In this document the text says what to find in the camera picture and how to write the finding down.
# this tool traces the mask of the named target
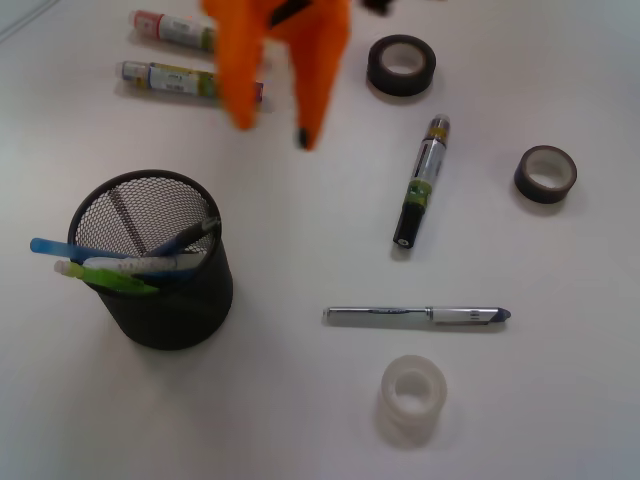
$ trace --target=blue pen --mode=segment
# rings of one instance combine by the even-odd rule
[[[166,257],[168,255],[176,255],[183,248],[187,248],[192,243],[197,242],[207,235],[213,229],[220,226],[220,218],[209,217],[201,222],[191,225],[178,233],[175,237],[158,248],[154,248],[150,252],[145,253],[145,257]]]
[[[71,245],[70,243],[54,242],[44,238],[34,238],[31,240],[31,251],[43,253],[45,255],[55,255],[56,257],[67,257],[76,262],[84,262],[91,257],[127,258],[129,255],[115,252],[105,252],[95,248]]]

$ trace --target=black tape roll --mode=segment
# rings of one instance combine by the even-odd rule
[[[536,178],[545,178],[555,186],[543,185]],[[513,180],[529,200],[557,203],[567,196],[577,178],[576,164],[569,155],[559,148],[540,145],[522,156]]]
[[[409,73],[389,69],[394,56],[415,68]],[[410,35],[391,35],[373,44],[369,50],[367,78],[381,92],[396,97],[410,97],[431,85],[436,69],[436,55],[431,47]]]

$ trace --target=silver pen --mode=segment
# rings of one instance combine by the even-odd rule
[[[331,325],[380,328],[490,325],[504,323],[511,317],[511,312],[504,308],[476,307],[330,307],[324,314]]]

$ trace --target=tape roll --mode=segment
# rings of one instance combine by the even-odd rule
[[[410,97],[431,85],[436,55],[431,47],[410,35],[391,35],[369,50],[367,78],[381,92]]]
[[[522,156],[513,180],[518,190],[537,203],[557,203],[578,178],[576,164],[564,151],[549,145],[533,147]]]
[[[405,355],[384,371],[381,393],[392,420],[417,427],[436,420],[447,399],[447,382],[432,361]]]

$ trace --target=orange object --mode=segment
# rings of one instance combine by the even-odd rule
[[[340,59],[349,39],[349,0],[201,0],[217,20],[215,55],[222,99],[236,126],[253,126],[262,41],[289,45],[295,70],[298,140],[318,139]]]

